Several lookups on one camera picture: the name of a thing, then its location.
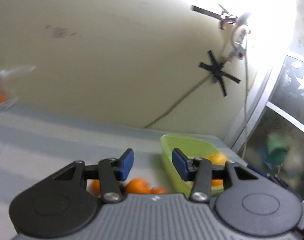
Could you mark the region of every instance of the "metal bolt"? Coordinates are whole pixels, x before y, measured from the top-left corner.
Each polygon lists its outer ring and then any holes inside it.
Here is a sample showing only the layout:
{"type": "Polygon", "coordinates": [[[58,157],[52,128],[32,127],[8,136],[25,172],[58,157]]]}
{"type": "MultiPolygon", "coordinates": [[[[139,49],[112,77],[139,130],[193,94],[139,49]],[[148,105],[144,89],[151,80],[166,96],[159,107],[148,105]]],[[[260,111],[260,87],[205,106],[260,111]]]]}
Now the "metal bolt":
{"type": "Polygon", "coordinates": [[[209,196],[203,192],[194,192],[191,197],[195,201],[205,201],[209,196]]]}
{"type": "Polygon", "coordinates": [[[108,192],[104,194],[104,198],[108,201],[118,201],[120,199],[120,195],[115,192],[108,192]]]}

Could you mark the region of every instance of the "green plastic bin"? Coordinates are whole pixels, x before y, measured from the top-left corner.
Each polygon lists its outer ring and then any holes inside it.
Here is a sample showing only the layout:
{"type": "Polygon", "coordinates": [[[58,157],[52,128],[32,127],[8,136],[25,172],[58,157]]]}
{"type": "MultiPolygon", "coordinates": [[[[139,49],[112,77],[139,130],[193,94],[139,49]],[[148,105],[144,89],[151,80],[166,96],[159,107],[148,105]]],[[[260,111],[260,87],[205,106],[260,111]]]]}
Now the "green plastic bin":
{"type": "MultiPolygon", "coordinates": [[[[219,152],[217,147],[205,140],[193,137],[186,137],[176,134],[166,134],[160,138],[163,148],[162,162],[165,170],[169,175],[176,192],[182,192],[186,198],[189,197],[192,182],[183,181],[172,163],[172,151],[179,148],[189,158],[203,157],[206,158],[213,153],[219,152]]],[[[211,194],[218,194],[223,191],[223,186],[213,186],[211,194]]]]}

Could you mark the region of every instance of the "wall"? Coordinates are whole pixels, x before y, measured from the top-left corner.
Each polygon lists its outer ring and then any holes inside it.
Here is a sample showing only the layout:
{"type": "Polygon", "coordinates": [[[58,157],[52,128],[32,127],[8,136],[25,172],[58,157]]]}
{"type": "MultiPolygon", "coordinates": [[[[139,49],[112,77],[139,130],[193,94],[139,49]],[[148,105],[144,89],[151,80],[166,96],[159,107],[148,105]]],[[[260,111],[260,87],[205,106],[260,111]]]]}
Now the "wall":
{"type": "MultiPolygon", "coordinates": [[[[20,104],[95,122],[144,127],[208,74],[197,66],[227,36],[184,0],[0,0],[0,69],[37,66],[15,83],[20,104]]],[[[270,67],[266,48],[249,52],[250,82],[270,67]]],[[[244,62],[225,71],[242,80],[225,79],[227,97],[207,82],[152,128],[223,138],[244,101],[244,62]]]]}

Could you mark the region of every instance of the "orange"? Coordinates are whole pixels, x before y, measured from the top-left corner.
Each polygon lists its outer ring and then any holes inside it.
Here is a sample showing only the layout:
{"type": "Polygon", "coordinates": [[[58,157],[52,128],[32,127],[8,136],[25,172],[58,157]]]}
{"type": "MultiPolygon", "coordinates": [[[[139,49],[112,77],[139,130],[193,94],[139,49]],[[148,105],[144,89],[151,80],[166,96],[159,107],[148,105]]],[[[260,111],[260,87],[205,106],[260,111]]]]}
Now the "orange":
{"type": "Polygon", "coordinates": [[[229,160],[223,153],[213,153],[207,159],[214,165],[225,165],[225,162],[229,160]]]}
{"type": "Polygon", "coordinates": [[[151,189],[151,194],[166,194],[167,190],[162,187],[154,187],[151,189]]]}
{"type": "Polygon", "coordinates": [[[211,186],[223,186],[223,179],[212,179],[211,186]]]}
{"type": "Polygon", "coordinates": [[[94,179],[91,184],[92,191],[95,194],[99,194],[101,192],[100,180],[94,179]]]}
{"type": "Polygon", "coordinates": [[[7,100],[7,96],[5,93],[0,93],[0,103],[4,102],[7,100]]]}
{"type": "Polygon", "coordinates": [[[150,194],[151,188],[149,183],[145,179],[135,178],[132,179],[125,188],[128,193],[138,193],[138,194],[150,194]]]}

